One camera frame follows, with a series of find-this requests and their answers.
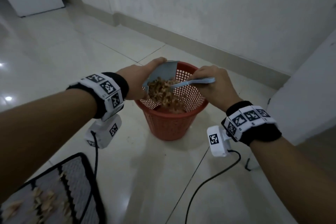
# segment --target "cable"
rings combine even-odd
[[[96,148],[96,160],[95,160],[95,163],[94,163],[94,174],[93,174],[94,175],[94,179],[96,179],[96,177],[97,177],[97,167],[98,167],[98,145],[97,145],[96,133],[91,130],[91,134],[93,136],[94,145],[95,145],[95,148]],[[82,213],[82,217],[79,219],[79,222],[78,222],[79,224],[81,224],[82,221],[83,221],[84,215],[85,215],[85,213],[86,213],[86,211],[87,211],[87,209],[89,207],[89,204],[90,204],[90,201],[91,201],[91,197],[92,197],[92,189],[90,190],[89,198],[88,198],[88,200],[86,202],[84,211]]]
[[[234,167],[234,166],[235,166],[235,165],[242,159],[242,157],[241,157],[241,155],[240,155],[239,152],[237,152],[237,151],[235,151],[235,150],[228,150],[228,152],[235,152],[235,153],[237,153],[237,154],[239,155],[238,160],[237,160],[236,162],[234,162],[231,166],[225,168],[223,171],[220,171],[218,174],[216,174],[216,175],[210,177],[209,179],[205,180],[204,182],[201,183],[200,186],[198,186],[198,188],[195,190],[193,196],[192,196],[191,199],[190,199],[190,202],[189,202],[189,205],[188,205],[188,209],[187,209],[187,214],[185,215],[185,222],[184,222],[185,224],[187,224],[187,218],[188,218],[188,213],[189,213],[189,208],[190,208],[191,202],[192,202],[192,200],[194,199],[194,197],[195,197],[196,193],[198,192],[198,190],[199,190],[204,184],[206,184],[208,181],[210,181],[210,180],[212,180],[213,178],[216,178],[218,175],[221,175],[222,173],[228,171],[231,167]]]

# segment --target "baseboard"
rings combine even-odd
[[[121,24],[153,39],[164,42],[196,57],[209,61],[217,66],[225,67],[247,78],[270,86],[271,88],[281,88],[290,78],[290,76],[287,74],[281,73],[215,47],[200,43],[185,36],[173,33],[158,26],[154,26],[147,22],[132,18],[130,16],[121,13],[110,14],[94,8],[91,5],[84,4],[81,0],[65,1],[81,6],[87,14],[107,24],[112,26]]]

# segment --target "perforated basket wall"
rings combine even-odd
[[[183,82],[196,70],[197,67],[180,61],[177,64],[175,79]],[[154,103],[152,100],[136,101],[137,105],[143,110],[150,131],[161,140],[172,141],[183,137],[196,115],[208,104],[208,101],[204,99],[198,89],[191,85],[174,89],[174,94],[177,96],[186,95],[184,101],[186,113],[157,112],[156,109],[160,106],[158,103]]]

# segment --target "forearm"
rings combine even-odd
[[[96,113],[95,99],[67,90],[0,113],[0,202],[6,200]]]
[[[275,192],[299,223],[333,223],[336,184],[285,138],[250,148]]]

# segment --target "person's right arm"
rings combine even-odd
[[[215,77],[209,85],[195,85],[214,106],[226,112],[242,101],[225,69],[204,66],[188,80]],[[336,223],[336,183],[281,137],[273,142],[256,138],[250,148],[267,179],[299,223]]]

